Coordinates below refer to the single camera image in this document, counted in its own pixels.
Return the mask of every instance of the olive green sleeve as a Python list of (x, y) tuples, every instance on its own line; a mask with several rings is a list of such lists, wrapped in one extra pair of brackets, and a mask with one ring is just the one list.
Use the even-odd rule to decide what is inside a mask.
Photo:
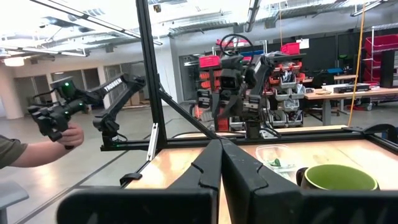
[(27, 144), (0, 135), (0, 169), (11, 165), (25, 151)]

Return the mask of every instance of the wooden tabletop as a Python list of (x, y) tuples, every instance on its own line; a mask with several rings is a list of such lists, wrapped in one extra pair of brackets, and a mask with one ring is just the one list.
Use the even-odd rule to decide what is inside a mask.
[[(335, 81), (337, 80), (349, 80), (352, 78), (355, 78), (356, 75), (335, 75)], [(303, 80), (303, 83), (310, 83), (312, 82), (312, 78), (306, 78), (305, 80)]]
[[(336, 129), (342, 126), (309, 127), (307, 130)], [(325, 141), (275, 145), (240, 146), (261, 162), (278, 157), (295, 164), (285, 177), (295, 182), (295, 172), (301, 167), (319, 164), (343, 164), (362, 169), (379, 182), (382, 190), (397, 190), (398, 156), (367, 141)], [(165, 189), (179, 178), (191, 165), (203, 148), (164, 149), (141, 172), (140, 180), (132, 181), (127, 189)], [(230, 224), (228, 204), (221, 182), (219, 223)]]
[[(322, 92), (326, 91), (321, 89), (316, 89), (315, 93), (306, 93), (304, 97), (308, 100), (324, 100), (324, 99), (340, 100), (345, 98), (352, 98), (354, 94), (354, 93), (330, 93), (328, 95), (317, 94)], [(398, 94), (398, 88), (377, 88), (369, 91), (359, 91), (355, 93), (355, 97), (390, 95), (390, 94)]]
[[(279, 128), (276, 129), (279, 133), (287, 133), (287, 132), (296, 132), (296, 131), (323, 131), (323, 130), (334, 130), (334, 129), (341, 129), (346, 128), (345, 125), (330, 125), (330, 126), (315, 126), (315, 127), (302, 127), (302, 128)], [(244, 134), (245, 131), (235, 131), (233, 133), (217, 133), (220, 136), (232, 136), (236, 135), (236, 133)], [(188, 134), (181, 134), (175, 136), (175, 138), (199, 138), (205, 137), (203, 133), (188, 133)]]

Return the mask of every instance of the wooden table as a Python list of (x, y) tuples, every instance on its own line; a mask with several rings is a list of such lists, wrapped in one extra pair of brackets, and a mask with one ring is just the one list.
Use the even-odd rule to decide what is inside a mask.
[[(305, 99), (308, 100), (323, 100), (322, 105), (322, 123), (323, 125), (331, 125), (331, 106), (330, 100), (344, 100), (351, 99), (354, 93), (330, 93), (328, 95), (319, 95), (317, 93), (325, 92), (321, 89), (316, 89), (315, 93), (306, 93)], [(356, 92), (355, 98), (364, 96), (378, 96), (378, 95), (391, 95), (398, 94), (398, 88), (377, 88), (369, 91)]]
[[(296, 131), (336, 129), (341, 126), (298, 128)], [(197, 137), (196, 134), (185, 135), (186, 138)], [(385, 149), (367, 141), (330, 141), (284, 144), (289, 150), (279, 150), (277, 145), (268, 150), (259, 150), (257, 145), (241, 146), (243, 150), (260, 161), (279, 158), (295, 158), (296, 168), (310, 167), (318, 164), (344, 164), (360, 168), (372, 175), (379, 182), (382, 190), (398, 189), (398, 157)], [(164, 189), (179, 178), (189, 167), (203, 148), (164, 149), (141, 172), (142, 178), (131, 182), (127, 189)], [(295, 182), (295, 171), (288, 173), (289, 179)], [(231, 223), (228, 204), (221, 181), (219, 222)]]
[[(354, 79), (356, 75), (335, 75), (335, 81), (340, 82), (341, 80), (350, 80)], [(306, 78), (303, 80), (303, 83), (311, 83), (312, 78)]]

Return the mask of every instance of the gray floor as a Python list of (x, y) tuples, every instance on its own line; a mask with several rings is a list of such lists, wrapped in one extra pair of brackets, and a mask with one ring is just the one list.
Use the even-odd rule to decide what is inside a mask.
[[(398, 103), (386, 103), (372, 111), (355, 111), (352, 126), (390, 123), (398, 126)], [(168, 106), (164, 107), (167, 135), (196, 129)], [(104, 187), (119, 185), (119, 178), (134, 172), (145, 161), (146, 152), (101, 152), (101, 135), (91, 123), (92, 115), (79, 114), (73, 120), (85, 130), (85, 142), (60, 160), (41, 167), (21, 169), (7, 167), (0, 170), (0, 180), (14, 180), (25, 188), (30, 199), (9, 208), (9, 223), (55, 223), (57, 205), (76, 187)], [(148, 137), (152, 126), (150, 109), (122, 111), (117, 122), (121, 133), (129, 139)], [(332, 124), (347, 124), (348, 116), (332, 116)], [(321, 126), (313, 117), (304, 119), (305, 126)], [(30, 118), (0, 119), (0, 134), (23, 142), (46, 141)]]

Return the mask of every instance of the person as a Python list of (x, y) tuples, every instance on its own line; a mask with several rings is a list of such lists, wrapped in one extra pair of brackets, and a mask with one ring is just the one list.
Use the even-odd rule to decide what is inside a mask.
[(82, 128), (72, 122), (69, 122), (68, 129), (62, 133), (62, 138), (57, 142), (23, 144), (17, 139), (0, 136), (0, 169), (7, 166), (37, 167), (54, 162), (71, 151), (65, 146), (76, 148), (83, 141)]

